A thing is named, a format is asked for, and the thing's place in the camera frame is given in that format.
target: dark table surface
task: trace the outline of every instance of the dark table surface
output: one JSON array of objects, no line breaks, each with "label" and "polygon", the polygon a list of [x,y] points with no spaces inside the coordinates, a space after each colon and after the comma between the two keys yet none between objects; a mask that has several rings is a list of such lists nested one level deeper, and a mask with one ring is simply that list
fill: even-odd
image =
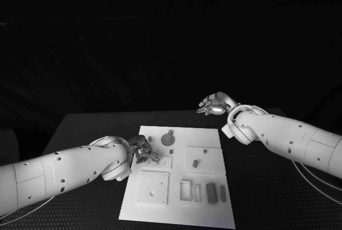
[{"label": "dark table surface", "polygon": [[[265,110],[270,114],[286,116],[280,109]],[[237,229],[342,229],[342,206],[317,192],[304,181],[291,161],[270,152],[261,142],[244,145],[235,138],[228,139],[221,131],[225,124],[226,114],[205,116],[196,114],[195,110],[69,114],[43,155],[88,145],[104,136],[128,138],[138,134],[140,126],[218,129]],[[27,148],[34,148],[34,141]],[[316,179],[310,178],[310,181],[342,201],[340,192]],[[98,177],[88,185],[58,195],[27,217],[0,229],[206,229],[118,220],[125,184],[127,178],[117,182],[104,181]],[[4,222],[24,215],[42,203],[17,210]]]}]

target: dark curtain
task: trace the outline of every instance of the dark curtain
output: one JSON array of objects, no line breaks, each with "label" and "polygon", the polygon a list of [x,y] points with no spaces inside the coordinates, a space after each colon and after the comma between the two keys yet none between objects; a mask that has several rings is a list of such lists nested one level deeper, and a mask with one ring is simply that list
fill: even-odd
[{"label": "dark curtain", "polygon": [[20,159],[40,155],[68,113],[199,115],[218,91],[340,131],[340,0],[3,0],[3,8],[0,121]]}]

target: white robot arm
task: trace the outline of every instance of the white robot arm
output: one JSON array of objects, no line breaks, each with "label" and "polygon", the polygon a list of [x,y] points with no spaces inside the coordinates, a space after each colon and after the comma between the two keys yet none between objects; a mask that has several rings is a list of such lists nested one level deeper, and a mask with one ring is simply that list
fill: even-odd
[{"label": "white robot arm", "polygon": [[137,164],[157,153],[143,135],[130,141],[105,136],[89,145],[66,149],[0,167],[0,216],[71,191],[101,174],[105,181],[121,181],[130,174],[133,155]]},{"label": "white robot arm", "polygon": [[342,179],[342,136],[294,119],[268,114],[255,105],[241,105],[222,92],[199,103],[198,113],[222,115],[228,123],[222,132],[248,145],[254,140],[267,149]]}]

